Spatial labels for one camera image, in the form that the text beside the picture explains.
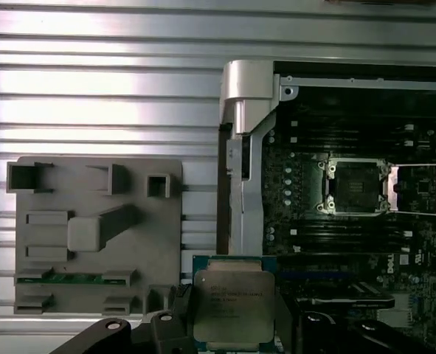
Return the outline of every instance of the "gray plastic shroud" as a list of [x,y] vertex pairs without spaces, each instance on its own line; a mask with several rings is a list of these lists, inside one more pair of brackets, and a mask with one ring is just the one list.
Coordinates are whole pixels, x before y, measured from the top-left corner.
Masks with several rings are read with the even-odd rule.
[[25,156],[7,169],[16,313],[141,313],[151,285],[179,284],[179,160]]

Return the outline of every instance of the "silver metal frame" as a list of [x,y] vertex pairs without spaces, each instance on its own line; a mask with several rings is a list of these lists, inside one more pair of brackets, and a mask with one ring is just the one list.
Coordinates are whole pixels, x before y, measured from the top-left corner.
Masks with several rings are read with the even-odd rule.
[[[262,254],[263,216],[261,182],[261,139],[274,126],[275,115],[271,112],[279,102],[289,101],[302,86],[355,88],[355,89],[402,89],[436,91],[436,82],[412,82],[359,79],[325,79],[280,77],[274,74],[272,60],[235,60],[224,68],[221,98],[221,124],[232,123],[232,155],[228,169],[232,179],[230,252],[245,255]],[[241,178],[242,136],[251,136],[251,175],[248,181]]]
[[436,215],[422,212],[401,212],[398,210],[398,195],[394,191],[395,185],[398,183],[398,171],[400,167],[422,167],[422,166],[436,166],[436,164],[397,164],[390,167],[390,174],[388,175],[387,195],[388,203],[391,212],[400,214],[415,214],[415,215]]

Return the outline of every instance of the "black plastic part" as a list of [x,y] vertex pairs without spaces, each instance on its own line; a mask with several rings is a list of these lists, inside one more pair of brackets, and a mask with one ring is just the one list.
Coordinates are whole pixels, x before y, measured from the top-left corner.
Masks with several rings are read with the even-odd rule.
[[282,342],[285,354],[302,352],[301,311],[288,294],[275,294],[275,332]]
[[231,181],[227,174],[226,142],[231,136],[232,126],[229,124],[219,127],[218,135],[218,200],[216,215],[216,254],[229,253],[229,228],[231,208],[229,196]]
[[103,319],[93,324],[51,354],[128,353],[131,325],[124,319]]
[[431,353],[421,343],[379,321],[356,322],[350,331],[360,337],[369,353]]
[[161,313],[150,321],[153,341],[157,354],[197,353],[195,343],[190,338],[178,316],[174,313]]
[[435,81],[436,66],[275,61],[274,73],[294,77]]

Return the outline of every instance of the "metal bracket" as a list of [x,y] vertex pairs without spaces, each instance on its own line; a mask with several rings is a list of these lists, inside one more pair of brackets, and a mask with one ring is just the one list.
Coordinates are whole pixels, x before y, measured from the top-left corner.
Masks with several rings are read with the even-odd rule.
[[235,60],[224,67],[219,102],[221,124],[251,133],[278,105],[280,76],[271,60]]

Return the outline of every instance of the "green circuit board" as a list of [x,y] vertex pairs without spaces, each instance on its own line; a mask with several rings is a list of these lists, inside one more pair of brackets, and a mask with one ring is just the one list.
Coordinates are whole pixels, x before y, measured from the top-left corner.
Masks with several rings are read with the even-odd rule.
[[[327,120],[317,118],[321,119],[319,126],[324,127]],[[400,163],[402,155],[398,151],[384,151],[381,147],[387,144],[380,145],[380,151],[374,148],[364,152],[365,145],[357,148],[357,142],[349,139],[350,126],[344,122],[341,123],[343,128],[333,125],[322,131],[322,138],[318,139],[318,123],[312,121],[304,126],[304,119],[316,119],[308,113],[308,107],[293,115],[288,114],[288,110],[277,112],[277,124],[264,138],[264,254],[285,259],[284,270],[357,274],[361,281],[392,295],[395,307],[353,309],[347,314],[349,317],[378,319],[436,349],[436,215],[420,215],[425,209],[436,207],[436,192],[432,191],[436,181],[434,187],[423,185],[422,190],[406,194],[402,205],[415,212],[412,215],[322,214],[316,210],[325,193],[318,162],[343,156],[383,158]],[[412,155],[403,159],[436,163],[436,122],[421,122],[419,127],[413,140],[425,146],[419,144],[412,149]],[[377,134],[374,127],[360,129]],[[301,139],[296,137],[299,130],[303,131]],[[310,133],[316,138],[306,138]],[[428,176],[426,181],[436,178],[432,167],[419,167],[415,173],[404,174],[407,184],[419,180],[416,173]],[[359,228],[354,231],[359,240],[344,245],[347,240],[344,232],[354,228]],[[388,247],[393,237],[397,237],[398,243],[404,242],[398,251],[390,251],[390,248],[371,251],[379,249],[381,243]]]

